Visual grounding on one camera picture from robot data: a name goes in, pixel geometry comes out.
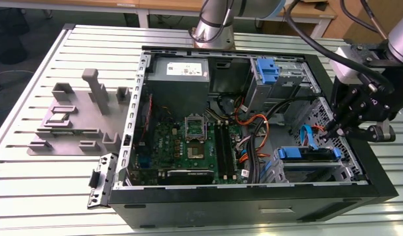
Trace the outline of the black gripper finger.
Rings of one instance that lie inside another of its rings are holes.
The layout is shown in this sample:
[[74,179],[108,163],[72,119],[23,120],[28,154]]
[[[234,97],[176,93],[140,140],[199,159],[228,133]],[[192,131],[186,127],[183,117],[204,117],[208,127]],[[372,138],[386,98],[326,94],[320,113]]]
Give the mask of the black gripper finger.
[[332,120],[326,125],[326,135],[339,135],[338,130],[342,129],[342,135],[352,128],[359,126],[359,109],[354,106],[360,97],[360,86],[347,85],[335,82],[332,87],[332,95],[330,106],[332,110]]
[[336,119],[335,134],[351,138],[367,138],[368,131],[359,128],[359,122],[355,118]]

